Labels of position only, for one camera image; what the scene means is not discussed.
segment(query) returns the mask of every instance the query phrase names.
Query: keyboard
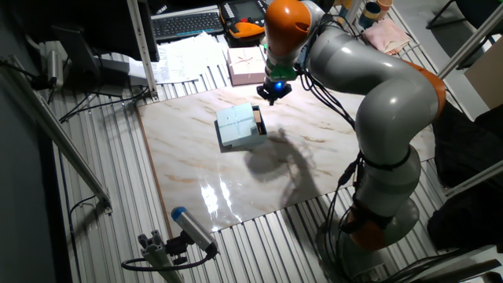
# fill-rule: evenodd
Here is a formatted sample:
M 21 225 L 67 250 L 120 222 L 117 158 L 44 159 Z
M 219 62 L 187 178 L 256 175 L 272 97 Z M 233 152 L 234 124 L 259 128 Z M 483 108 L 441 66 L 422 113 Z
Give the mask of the keyboard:
M 209 35 L 223 33 L 218 13 L 166 17 L 152 20 L 152 23 L 157 42 L 195 36 L 203 31 Z

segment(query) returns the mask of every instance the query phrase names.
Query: marble-pattern board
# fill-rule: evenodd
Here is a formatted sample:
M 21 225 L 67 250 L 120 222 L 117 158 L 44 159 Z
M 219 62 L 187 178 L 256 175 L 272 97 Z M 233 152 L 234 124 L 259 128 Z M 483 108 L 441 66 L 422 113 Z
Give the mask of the marble-pattern board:
M 185 206 L 208 230 L 220 230 L 332 192 L 358 153 L 356 135 L 333 110 L 305 91 L 269 106 L 256 85 L 227 87 L 138 108 L 168 215 Z M 355 117 L 362 95 L 332 92 Z M 246 149 L 219 145 L 216 112 L 251 102 L 268 139 Z M 421 160 L 434 156 L 431 127 L 412 141 Z M 181 229 L 170 223 L 173 236 Z

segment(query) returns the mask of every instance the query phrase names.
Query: metal pole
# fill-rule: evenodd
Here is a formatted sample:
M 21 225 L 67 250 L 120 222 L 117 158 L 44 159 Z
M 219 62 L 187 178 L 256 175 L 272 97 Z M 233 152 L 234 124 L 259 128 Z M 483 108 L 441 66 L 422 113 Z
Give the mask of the metal pole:
M 503 19 L 503 5 L 498 6 L 494 13 L 490 15 L 483 25 L 480 26 L 480 28 L 472 35 L 472 37 L 470 37 L 470 39 L 463 44 L 454 56 L 450 58 L 449 63 L 447 63 L 446 67 L 444 67 L 437 76 L 440 79 L 445 79 L 450 72 L 463 61 L 466 55 L 472 52 L 477 45 L 480 44 L 480 41 L 501 22 L 501 19 Z
M 10 63 L 21 68 L 15 57 L 10 58 Z M 31 114 L 35 117 L 37 122 L 40 123 L 44 131 L 57 145 L 58 149 L 66 156 L 77 173 L 79 173 L 80 177 L 89 186 L 100 202 L 103 203 L 105 211 L 107 213 L 112 212 L 110 196 L 103 189 L 96 175 L 82 158 L 79 150 L 75 147 L 70 137 L 66 135 L 61 124 L 50 111 L 46 101 L 33 91 L 26 76 L 11 68 L 0 68 L 0 74 L 6 78 L 7 82 L 11 82 L 11 86 L 30 109 Z
M 446 193 L 446 196 L 453 197 L 459 193 L 463 193 L 465 190 L 470 189 L 473 186 L 486 181 L 488 178 L 492 178 L 495 175 L 500 174 L 501 172 L 503 172 L 503 160 L 453 187 L 448 193 Z
M 356 18 L 356 13 L 360 10 L 362 3 L 363 0 L 353 0 L 351 7 L 346 15 L 347 24 L 353 24 L 354 19 Z
M 141 23 L 138 0 L 127 0 L 127 6 L 129 7 L 129 14 L 131 15 L 131 20 L 133 21 L 136 42 L 138 43 L 141 61 L 143 62 L 143 69 L 145 70 L 147 82 L 149 83 L 150 94 L 152 95 L 152 98 L 157 98 L 156 80 L 154 79 L 154 71 L 152 70 L 152 62 L 150 61 L 149 48 L 147 46 L 147 40 L 145 39 L 143 24 Z

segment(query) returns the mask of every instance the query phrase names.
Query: desk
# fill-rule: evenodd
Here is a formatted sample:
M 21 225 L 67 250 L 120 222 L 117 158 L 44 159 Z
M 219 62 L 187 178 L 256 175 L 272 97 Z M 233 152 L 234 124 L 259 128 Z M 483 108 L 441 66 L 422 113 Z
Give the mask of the desk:
M 404 21 L 395 8 L 391 8 L 388 16 L 399 27 L 411 32 L 403 25 Z M 226 44 L 223 35 L 215 37 L 215 40 Z M 435 72 L 431 60 L 427 59 L 428 55 L 421 47 L 403 57 Z M 116 53 L 104 55 L 103 58 L 126 60 Z M 199 81 L 159 85 L 159 101 L 183 101 L 197 95 L 195 93 L 229 86 L 229 74 L 226 70 L 224 61 L 208 66 Z M 130 97 L 133 94 L 126 92 L 125 95 Z M 82 99 L 82 94 L 65 98 L 56 96 L 51 108 L 59 118 Z M 116 101 L 118 98 L 93 96 L 88 100 L 90 106 L 94 106 Z M 152 105 L 153 102 L 147 98 L 137 104 Z M 111 215 L 100 214 L 99 211 L 96 213 L 93 207 L 88 205 L 94 204 L 95 200 L 87 201 L 88 204 L 77 208 L 73 213 L 74 223 L 81 223 L 79 227 L 74 228 L 77 231 L 75 237 L 79 257 L 83 258 L 79 261 L 82 274 L 90 280 L 95 278 L 98 282 L 161 282 L 162 279 L 157 273 L 137 274 L 124 271 L 120 266 L 123 260 L 141 257 L 141 247 L 137 239 L 139 234 L 149 235 L 150 231 L 158 229 L 164 239 L 168 238 L 167 225 L 137 111 L 132 106 L 120 103 L 94 108 L 71 119 L 64 127 L 79 151 L 97 172 L 100 181 L 107 185 L 114 200 L 114 212 Z M 83 185 L 82 180 L 68 165 L 68 161 L 63 161 L 64 166 L 57 166 L 57 172 L 61 205 L 64 208 L 66 204 L 62 176 L 67 180 L 70 205 L 85 197 L 91 197 L 92 193 Z M 435 162 L 422 162 L 421 172 L 420 185 L 412 195 L 420 210 L 420 221 L 414 227 L 414 233 L 409 233 L 402 241 L 382 251 L 385 263 L 381 268 L 382 274 L 393 274 L 418 259 L 438 255 L 431 245 L 426 225 L 433 211 L 439 209 L 446 198 L 436 175 Z M 342 203 L 337 202 L 337 217 L 341 217 L 351 205 L 350 193 L 351 188 L 341 191 Z M 302 280 L 328 283 L 318 264 L 318 255 L 313 250 L 312 243 L 319 226 L 325 221 L 332 198 L 333 193 L 329 193 L 211 233 L 218 242 L 220 255 L 203 266 L 183 270 L 185 281 L 241 283 Z M 75 255 L 71 248 L 69 250 L 69 256 L 73 260 Z M 189 251 L 184 255 L 190 263 L 204 257 L 204 253 L 195 245 L 189 246 Z M 75 269 L 73 271 L 73 281 L 78 281 Z
M 275 106 L 250 85 L 138 108 L 167 213 L 185 206 L 216 231 L 335 190 L 358 154 L 356 135 L 300 83 L 292 89 Z M 364 96 L 332 93 L 355 117 Z M 225 149 L 219 145 L 215 113 L 246 102 L 260 106 L 268 139 L 246 149 Z M 433 157 L 430 128 L 412 144 L 421 160 Z M 178 235 L 181 230 L 167 218 Z

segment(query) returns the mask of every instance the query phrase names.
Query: light blue box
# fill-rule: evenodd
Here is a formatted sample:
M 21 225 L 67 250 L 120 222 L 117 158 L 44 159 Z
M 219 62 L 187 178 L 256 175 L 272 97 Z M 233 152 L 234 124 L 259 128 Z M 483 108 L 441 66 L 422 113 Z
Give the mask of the light blue box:
M 217 111 L 218 131 L 223 146 L 254 145 L 267 139 L 265 124 L 262 120 L 259 130 L 253 115 L 254 108 L 260 110 L 259 106 L 252 106 L 252 103 L 248 102 Z

